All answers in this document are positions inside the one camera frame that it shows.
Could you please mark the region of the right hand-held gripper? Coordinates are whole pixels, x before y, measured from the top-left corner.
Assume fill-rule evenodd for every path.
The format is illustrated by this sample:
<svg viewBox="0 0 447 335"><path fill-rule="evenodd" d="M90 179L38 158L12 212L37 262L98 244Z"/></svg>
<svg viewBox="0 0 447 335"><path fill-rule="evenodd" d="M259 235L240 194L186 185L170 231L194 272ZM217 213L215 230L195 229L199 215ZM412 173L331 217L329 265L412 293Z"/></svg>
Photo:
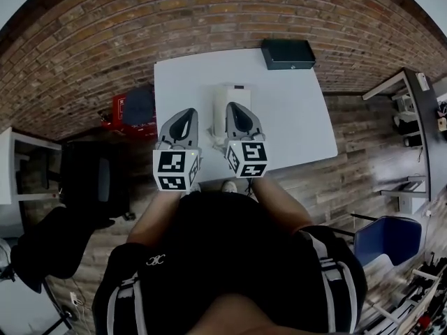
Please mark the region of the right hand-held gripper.
<svg viewBox="0 0 447 335"><path fill-rule="evenodd" d="M225 159L236 178L263 177L268 166L268 148L259 118L245 106L230 102L226 107Z"/></svg>

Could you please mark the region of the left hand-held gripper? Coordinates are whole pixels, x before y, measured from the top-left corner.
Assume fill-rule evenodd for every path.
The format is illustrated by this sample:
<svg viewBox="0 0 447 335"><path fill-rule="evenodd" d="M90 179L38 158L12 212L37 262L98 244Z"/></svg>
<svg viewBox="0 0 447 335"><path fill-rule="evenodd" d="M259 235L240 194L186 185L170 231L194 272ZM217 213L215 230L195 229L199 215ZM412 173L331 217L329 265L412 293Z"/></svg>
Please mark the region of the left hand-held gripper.
<svg viewBox="0 0 447 335"><path fill-rule="evenodd" d="M159 141L153 150L153 175L160 191L189 192L200 170L198 112L187 108L162 125Z"/></svg>

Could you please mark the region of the person's left forearm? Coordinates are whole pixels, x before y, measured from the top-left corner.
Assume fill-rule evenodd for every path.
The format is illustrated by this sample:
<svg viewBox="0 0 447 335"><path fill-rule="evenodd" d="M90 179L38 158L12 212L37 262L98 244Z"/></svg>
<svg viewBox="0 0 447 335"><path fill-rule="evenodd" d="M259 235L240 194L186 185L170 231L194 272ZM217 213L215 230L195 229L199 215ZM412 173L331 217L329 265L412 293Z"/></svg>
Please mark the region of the person's left forearm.
<svg viewBox="0 0 447 335"><path fill-rule="evenodd" d="M181 197L182 192L157 191L145 212L133 226L126 242L155 247L176 214Z"/></svg>

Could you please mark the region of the person's right forearm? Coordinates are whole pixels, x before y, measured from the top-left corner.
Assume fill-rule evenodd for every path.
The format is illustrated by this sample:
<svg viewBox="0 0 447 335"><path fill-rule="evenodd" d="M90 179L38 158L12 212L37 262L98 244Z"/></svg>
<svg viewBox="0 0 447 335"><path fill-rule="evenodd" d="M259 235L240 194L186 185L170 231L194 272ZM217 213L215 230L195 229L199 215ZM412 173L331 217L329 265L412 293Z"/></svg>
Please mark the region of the person's right forearm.
<svg viewBox="0 0 447 335"><path fill-rule="evenodd" d="M308 211L274 179L256 178L252 191L273 219L289 234L314 224Z"/></svg>

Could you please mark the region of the white desk telephone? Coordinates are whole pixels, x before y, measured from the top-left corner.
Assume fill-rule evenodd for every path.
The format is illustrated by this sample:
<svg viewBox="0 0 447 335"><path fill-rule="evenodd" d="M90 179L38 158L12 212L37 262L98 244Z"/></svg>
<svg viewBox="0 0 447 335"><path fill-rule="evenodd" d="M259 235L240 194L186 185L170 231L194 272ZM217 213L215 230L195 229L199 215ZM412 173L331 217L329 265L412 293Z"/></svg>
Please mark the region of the white desk telephone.
<svg viewBox="0 0 447 335"><path fill-rule="evenodd" d="M236 102L251 109L251 91L243 85L220 84L227 88L227 103Z"/></svg>

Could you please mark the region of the white table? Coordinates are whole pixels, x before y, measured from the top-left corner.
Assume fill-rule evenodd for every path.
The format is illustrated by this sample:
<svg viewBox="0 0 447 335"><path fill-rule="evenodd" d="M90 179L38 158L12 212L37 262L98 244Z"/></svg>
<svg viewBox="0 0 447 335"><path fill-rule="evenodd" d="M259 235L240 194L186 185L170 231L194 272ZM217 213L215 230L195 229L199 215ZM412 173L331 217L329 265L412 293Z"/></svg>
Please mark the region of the white table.
<svg viewBox="0 0 447 335"><path fill-rule="evenodd" d="M220 85L251 92L251 111L260 119L268 144L268 169L332 158L337 145L314 70L268 70L259 49L226 50L158 61L154 65L156 121L198 112L202 163L197 181L233 177L223 154L212 146L214 91Z"/></svg>

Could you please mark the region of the red fire extinguisher box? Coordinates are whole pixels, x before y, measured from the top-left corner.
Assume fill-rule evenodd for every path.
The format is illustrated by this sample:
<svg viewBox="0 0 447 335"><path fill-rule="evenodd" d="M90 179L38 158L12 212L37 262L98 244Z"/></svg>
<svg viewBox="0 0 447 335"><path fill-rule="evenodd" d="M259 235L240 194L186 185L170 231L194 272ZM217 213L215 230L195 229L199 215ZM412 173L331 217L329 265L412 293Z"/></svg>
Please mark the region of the red fire extinguisher box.
<svg viewBox="0 0 447 335"><path fill-rule="evenodd" d="M137 126L130 126L123 122L124 104L126 94L119 94L112 98L112 109L110 112L101 114L101 125L109 131L119 135L139 140L153 140L157 138L156 112L152 119Z"/></svg>

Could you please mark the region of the black metal box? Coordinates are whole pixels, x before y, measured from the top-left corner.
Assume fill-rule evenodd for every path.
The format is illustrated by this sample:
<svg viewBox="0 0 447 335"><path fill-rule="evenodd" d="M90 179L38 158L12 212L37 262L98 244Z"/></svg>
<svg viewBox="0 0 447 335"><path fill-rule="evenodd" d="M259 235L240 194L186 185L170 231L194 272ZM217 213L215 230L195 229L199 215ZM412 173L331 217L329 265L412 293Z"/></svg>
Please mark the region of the black metal box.
<svg viewBox="0 0 447 335"><path fill-rule="evenodd" d="M311 69L316 63L307 40L264 39L261 52L268 70Z"/></svg>

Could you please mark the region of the black office chair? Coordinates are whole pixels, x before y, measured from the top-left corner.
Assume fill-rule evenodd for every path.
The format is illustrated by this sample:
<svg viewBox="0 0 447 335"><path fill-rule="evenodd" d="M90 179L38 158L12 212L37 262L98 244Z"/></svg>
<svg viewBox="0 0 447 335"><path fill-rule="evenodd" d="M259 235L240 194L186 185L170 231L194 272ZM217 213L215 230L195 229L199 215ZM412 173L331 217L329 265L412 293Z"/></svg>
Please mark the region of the black office chair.
<svg viewBox="0 0 447 335"><path fill-rule="evenodd" d="M119 148L96 141L74 141L62 146L59 199L68 208L92 211L106 218L130 213Z"/></svg>

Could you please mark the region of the person's black shirt torso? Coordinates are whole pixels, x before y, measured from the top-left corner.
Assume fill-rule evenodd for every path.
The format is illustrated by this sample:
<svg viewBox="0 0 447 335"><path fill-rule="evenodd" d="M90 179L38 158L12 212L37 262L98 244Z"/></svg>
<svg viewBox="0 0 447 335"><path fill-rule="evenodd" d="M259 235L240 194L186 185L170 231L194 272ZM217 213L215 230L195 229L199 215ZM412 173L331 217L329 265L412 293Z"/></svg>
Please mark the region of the person's black shirt torso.
<svg viewBox="0 0 447 335"><path fill-rule="evenodd" d="M197 192L156 246L112 251L92 311L97 335L186 335L219 297L240 295L276 325L351 333L366 293L363 268L330 228L289 234L245 195Z"/></svg>

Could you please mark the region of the blue chair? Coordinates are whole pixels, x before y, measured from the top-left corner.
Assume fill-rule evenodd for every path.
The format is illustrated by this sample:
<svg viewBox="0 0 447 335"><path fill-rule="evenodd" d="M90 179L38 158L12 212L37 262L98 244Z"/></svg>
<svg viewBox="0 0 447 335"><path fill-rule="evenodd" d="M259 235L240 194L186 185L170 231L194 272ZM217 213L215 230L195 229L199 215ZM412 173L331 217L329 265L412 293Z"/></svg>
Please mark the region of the blue chair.
<svg viewBox="0 0 447 335"><path fill-rule="evenodd" d="M373 218L352 214L352 217L369 223L357 232L331 230L353 238L353 254L362 266L380 255L387 255L392 265L397 266L418 254L422 237L422 225L418 221L400 216Z"/></svg>

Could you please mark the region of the black desk with white legs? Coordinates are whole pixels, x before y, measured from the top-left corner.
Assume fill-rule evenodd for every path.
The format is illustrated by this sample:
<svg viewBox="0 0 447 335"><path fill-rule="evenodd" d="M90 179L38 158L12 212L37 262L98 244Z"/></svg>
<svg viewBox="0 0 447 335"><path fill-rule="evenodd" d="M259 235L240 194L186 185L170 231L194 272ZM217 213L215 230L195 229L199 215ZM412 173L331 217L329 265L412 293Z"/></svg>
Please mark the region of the black desk with white legs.
<svg viewBox="0 0 447 335"><path fill-rule="evenodd" d="M425 175L408 177L407 181L423 181L425 190L418 192L382 190L380 194L391 197L401 197L407 194L413 198L432 201L447 187L447 137L444 137L438 127L438 102L432 83L426 77L430 90L422 91L416 78L416 73L414 70L403 68L396 75L363 94L362 99L366 101L378 94L382 94L382 92L398 82L403 81L405 83L406 91L413 101L425 160Z"/></svg>

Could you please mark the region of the white metal frame rack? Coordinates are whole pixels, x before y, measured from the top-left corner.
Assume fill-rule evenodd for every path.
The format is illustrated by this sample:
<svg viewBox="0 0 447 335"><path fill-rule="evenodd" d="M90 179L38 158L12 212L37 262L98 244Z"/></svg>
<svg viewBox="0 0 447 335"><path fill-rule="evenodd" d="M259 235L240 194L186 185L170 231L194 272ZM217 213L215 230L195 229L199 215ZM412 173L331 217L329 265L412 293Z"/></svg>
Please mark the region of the white metal frame rack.
<svg viewBox="0 0 447 335"><path fill-rule="evenodd" d="M447 258L411 271L409 283L367 301L376 317L362 335L430 335L447 332Z"/></svg>

